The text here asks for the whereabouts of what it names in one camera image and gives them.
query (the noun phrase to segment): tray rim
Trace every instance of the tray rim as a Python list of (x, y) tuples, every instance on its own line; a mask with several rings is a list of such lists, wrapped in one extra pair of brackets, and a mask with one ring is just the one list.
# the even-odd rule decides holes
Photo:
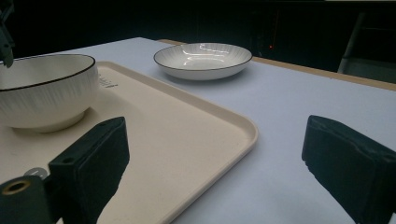
[(188, 91), (184, 91), (178, 87), (175, 87), (171, 84), (163, 82), (159, 79), (154, 77), (149, 77), (143, 75), (139, 72), (136, 72), (133, 69), (128, 67), (122, 66), (117, 63), (113, 63), (111, 61), (100, 61), (97, 62), (98, 74), (100, 74), (101, 68), (111, 69), (113, 71), (122, 73), (123, 75), (130, 77), (136, 81), (139, 81), (145, 85), (154, 88), (157, 91), (162, 91), (165, 94), (168, 94), (185, 104), (194, 106), (198, 109), (202, 109), (202, 107), (206, 106), (211, 110), (205, 110), (207, 113), (210, 113), (212, 116), (215, 116), (219, 119), (222, 119), (226, 122), (231, 123), (232, 125), (239, 127), (240, 129), (244, 130), (248, 136), (251, 136), (249, 139), (248, 144), (241, 147), (240, 153), (233, 157), (230, 162), (228, 162), (224, 167), (221, 168), (221, 172), (210, 176), (208, 179), (209, 181), (202, 183), (202, 186), (197, 187), (198, 190), (195, 190), (191, 193), (190, 197), (186, 198), (185, 200), (181, 201), (180, 204), (174, 207), (168, 214), (166, 214), (163, 219), (160, 220), (160, 223), (170, 223), (176, 217), (178, 217), (185, 209), (187, 209), (195, 200), (197, 200), (202, 194), (204, 194), (210, 187), (212, 187), (219, 179), (221, 179), (231, 168), (233, 168), (239, 161), (241, 161), (257, 144), (259, 138), (259, 129), (257, 125), (250, 119), (247, 118), (235, 111), (222, 106), (216, 103), (213, 103), (209, 100), (206, 100), (200, 96), (194, 95)]

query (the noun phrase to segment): wooden table edge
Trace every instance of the wooden table edge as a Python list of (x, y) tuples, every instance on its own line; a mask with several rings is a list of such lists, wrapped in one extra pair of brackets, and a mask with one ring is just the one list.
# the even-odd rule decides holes
[[(175, 40), (170, 40), (170, 39), (159, 39), (158, 41), (167, 43), (167, 44), (172, 44), (172, 45), (185, 44), (185, 43), (178, 42)], [(291, 70), (305, 72), (305, 73), (313, 74), (316, 76), (329, 77), (329, 78), (344, 80), (344, 81), (348, 81), (348, 82), (358, 83), (358, 84), (365, 85), (365, 86), (381, 88), (384, 90), (396, 91), (396, 84), (394, 84), (394, 83), (378, 81), (378, 80), (373, 80), (373, 79), (364, 78), (364, 77), (354, 77), (354, 76), (350, 76), (350, 75), (320, 70), (317, 68), (305, 67), (305, 66), (300, 66), (297, 64), (292, 64), (292, 63), (282, 63), (279, 61), (274, 61), (274, 60), (269, 60), (269, 59), (264, 59), (264, 58), (259, 58), (259, 57), (253, 57), (252, 61), (258, 62), (258, 63), (266, 63), (266, 64), (270, 64), (270, 65), (282, 67), (282, 68), (288, 68)]]

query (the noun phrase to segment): white plate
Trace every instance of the white plate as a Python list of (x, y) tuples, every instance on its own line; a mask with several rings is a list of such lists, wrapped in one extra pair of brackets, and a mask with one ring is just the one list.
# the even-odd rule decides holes
[(154, 55), (166, 74), (190, 80), (229, 77), (246, 68), (251, 58), (247, 49), (218, 43), (177, 45)]

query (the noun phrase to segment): black rim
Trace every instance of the black rim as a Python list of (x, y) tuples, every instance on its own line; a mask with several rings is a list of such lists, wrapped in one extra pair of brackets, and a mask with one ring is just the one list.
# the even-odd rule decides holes
[(193, 43), (193, 44), (182, 44), (182, 45), (171, 46), (171, 47), (168, 47), (168, 48), (166, 48), (166, 49), (161, 49), (161, 50), (157, 51), (157, 52), (154, 54), (154, 57), (153, 57), (153, 58), (154, 58), (154, 62), (157, 63), (157, 64), (160, 65), (160, 66), (163, 66), (163, 67), (166, 67), (166, 68), (170, 68), (170, 69), (175, 69), (175, 70), (180, 70), (180, 71), (198, 72), (198, 71), (214, 71), (214, 70), (221, 70), (221, 69), (225, 69), (225, 68), (236, 67), (236, 66), (239, 66), (239, 65), (241, 65), (241, 64), (250, 62), (251, 59), (253, 58), (253, 54), (252, 54), (252, 53), (250, 52), (250, 50), (248, 50), (248, 49), (244, 49), (244, 48), (242, 48), (242, 47), (235, 46), (235, 45), (221, 44), (221, 45), (224, 45), (224, 46), (232, 46), (232, 47), (237, 47), (237, 48), (240, 48), (240, 49), (244, 49), (244, 50), (246, 50), (247, 52), (250, 53), (250, 58), (248, 58), (245, 62), (236, 64), (236, 65), (233, 65), (233, 66), (227, 66), (227, 67), (222, 67), (222, 68), (209, 68), (209, 69), (205, 69), (205, 70), (204, 70), (204, 69), (181, 69), (181, 68), (169, 67), (169, 66), (163, 65), (162, 63), (159, 63), (159, 62), (155, 59), (156, 56), (157, 56), (159, 53), (161, 53), (162, 51), (164, 51), (164, 50), (168, 50), (168, 49), (171, 49), (171, 48), (179, 48), (179, 47), (181, 47), (181, 46), (197, 45), (197, 44), (218, 44), (218, 43)]
[(0, 91), (15, 91), (15, 90), (27, 89), (27, 88), (32, 88), (32, 87), (36, 87), (36, 86), (41, 86), (41, 85), (49, 84), (49, 83), (52, 83), (52, 82), (61, 81), (61, 80), (64, 80), (64, 79), (67, 79), (67, 78), (70, 78), (70, 77), (74, 77), (74, 76), (76, 76), (76, 75), (78, 75), (78, 74), (81, 74), (81, 73), (87, 71), (88, 69), (92, 68), (92, 67), (95, 65), (95, 63), (96, 63), (96, 60), (95, 60), (92, 56), (90, 56), (90, 55), (85, 55), (85, 54), (41, 55), (41, 56), (33, 56), (33, 57), (21, 58), (21, 59), (15, 60), (15, 61), (22, 61), (22, 60), (33, 59), (33, 58), (44, 58), (44, 57), (63, 57), (63, 56), (70, 56), (70, 55), (72, 55), (72, 56), (84, 56), (84, 57), (89, 57), (89, 58), (92, 59), (92, 64), (90, 64), (90, 65), (87, 66), (86, 68), (84, 68), (84, 69), (82, 69), (82, 70), (80, 70), (80, 71), (78, 71), (78, 72), (76, 72), (76, 73), (74, 73), (74, 74), (71, 74), (71, 75), (69, 75), (69, 76), (66, 76), (66, 77), (59, 77), (59, 78), (56, 78), (56, 79), (53, 79), (53, 80), (50, 80), (50, 81), (40, 82), (40, 83), (33, 84), (33, 85), (27, 85), (27, 86), (16, 87), (16, 88), (10, 88), (10, 89), (2, 89), (2, 90), (0, 90)]

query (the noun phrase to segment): textured bowl exterior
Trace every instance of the textured bowl exterior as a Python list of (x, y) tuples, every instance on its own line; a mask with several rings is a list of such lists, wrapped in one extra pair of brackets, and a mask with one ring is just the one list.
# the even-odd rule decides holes
[(162, 49), (154, 61), (173, 77), (210, 80), (235, 75), (245, 69), (252, 54), (234, 45), (198, 43)]
[(99, 90), (95, 60), (80, 73), (48, 83), (0, 91), (0, 124), (53, 132), (77, 122)]

